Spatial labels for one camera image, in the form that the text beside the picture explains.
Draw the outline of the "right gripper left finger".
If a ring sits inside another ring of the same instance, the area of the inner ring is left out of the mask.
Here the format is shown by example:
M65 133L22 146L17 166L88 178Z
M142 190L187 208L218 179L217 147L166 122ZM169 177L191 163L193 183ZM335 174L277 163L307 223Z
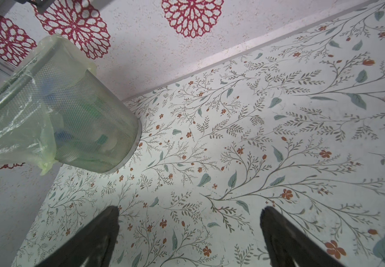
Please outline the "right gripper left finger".
M119 209L108 206L38 267L108 267L119 233Z

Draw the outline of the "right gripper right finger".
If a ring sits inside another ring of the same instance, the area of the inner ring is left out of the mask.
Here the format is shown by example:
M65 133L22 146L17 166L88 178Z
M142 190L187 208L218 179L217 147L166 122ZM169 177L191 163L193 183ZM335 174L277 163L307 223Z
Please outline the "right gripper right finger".
M261 211L260 228L273 267L341 267L343 265L311 241L273 207L267 206Z

